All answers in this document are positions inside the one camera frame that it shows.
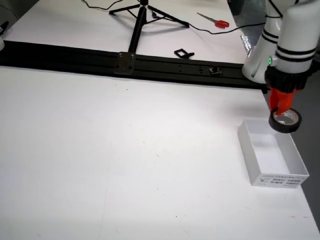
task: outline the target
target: tripod leg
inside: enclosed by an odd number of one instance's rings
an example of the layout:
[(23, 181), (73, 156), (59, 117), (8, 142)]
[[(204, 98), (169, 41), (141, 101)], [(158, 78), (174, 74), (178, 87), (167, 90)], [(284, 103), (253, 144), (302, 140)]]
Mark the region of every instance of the tripod leg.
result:
[(112, 11), (109, 11), (109, 14), (114, 15), (115, 13), (118, 13), (118, 12), (127, 11), (127, 10), (131, 10), (131, 9), (137, 9), (137, 8), (140, 8), (140, 4), (133, 5), (133, 6), (126, 6), (123, 8), (112, 10)]
[(166, 14), (165, 12), (163, 12), (163, 11), (161, 11), (161, 10), (159, 10), (159, 9), (154, 8), (153, 6), (150, 6), (150, 5), (149, 5), (148, 8), (151, 9), (152, 11), (156, 12), (157, 14), (161, 14), (162, 16), (164, 16), (164, 17), (166, 17), (166, 18), (168, 18), (168, 19), (171, 19), (171, 20), (173, 20), (173, 21), (175, 21), (175, 22), (177, 22), (177, 23), (180, 23), (180, 24), (184, 25), (184, 26), (187, 27), (187, 28), (190, 27), (190, 26), (189, 26), (189, 23), (187, 23), (186, 21), (181, 21), (180, 19), (175, 18), (174, 16), (171, 16), (171, 15), (169, 15), (169, 14)]
[(137, 51), (142, 27), (146, 23), (147, 23), (147, 9), (144, 6), (142, 6), (140, 7), (138, 16), (136, 18), (136, 22), (135, 22), (129, 50), (128, 50), (129, 53), (135, 53)]

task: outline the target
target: roll of tape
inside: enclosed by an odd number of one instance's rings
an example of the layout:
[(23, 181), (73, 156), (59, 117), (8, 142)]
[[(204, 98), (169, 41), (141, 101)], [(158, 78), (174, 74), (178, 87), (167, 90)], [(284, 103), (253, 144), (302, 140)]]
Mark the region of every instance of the roll of tape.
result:
[(285, 111), (281, 115), (276, 115), (278, 108), (271, 111), (269, 117), (270, 126), (279, 133), (289, 134), (298, 130), (302, 122), (302, 117), (293, 108)]

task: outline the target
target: open cardboard box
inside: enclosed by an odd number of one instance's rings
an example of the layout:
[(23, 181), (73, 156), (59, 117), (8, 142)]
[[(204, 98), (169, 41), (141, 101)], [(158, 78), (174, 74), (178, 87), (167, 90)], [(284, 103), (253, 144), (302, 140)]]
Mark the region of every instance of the open cardboard box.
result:
[(238, 137), (253, 186), (292, 189), (308, 178), (290, 134), (273, 130), (267, 121), (244, 120)]

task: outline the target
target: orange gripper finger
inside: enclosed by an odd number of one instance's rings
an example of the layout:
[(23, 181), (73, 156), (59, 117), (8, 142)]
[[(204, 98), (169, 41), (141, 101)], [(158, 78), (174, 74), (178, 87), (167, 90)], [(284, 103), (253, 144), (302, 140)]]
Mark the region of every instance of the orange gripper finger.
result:
[(291, 108), (293, 99), (294, 92), (285, 93), (273, 88), (269, 97), (270, 110), (278, 108), (276, 114), (281, 115)]
[(278, 104), (279, 104), (279, 98), (278, 98), (277, 92), (274, 88), (272, 88), (269, 96), (270, 111), (277, 108)]

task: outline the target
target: white table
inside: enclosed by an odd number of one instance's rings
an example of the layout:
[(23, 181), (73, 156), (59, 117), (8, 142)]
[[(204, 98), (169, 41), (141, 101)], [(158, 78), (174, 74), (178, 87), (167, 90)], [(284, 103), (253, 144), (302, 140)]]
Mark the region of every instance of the white table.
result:
[[(224, 0), (151, 3), (199, 27), (215, 30), (196, 12), (235, 26)], [(6, 39), (118, 52), (133, 25), (126, 13), (41, 0)], [(147, 25), (137, 53), (246, 57), (237, 32), (173, 25)], [(0, 239), (320, 239), (301, 188), (250, 185), (237, 129), (268, 115), (259, 90), (1, 67)]]

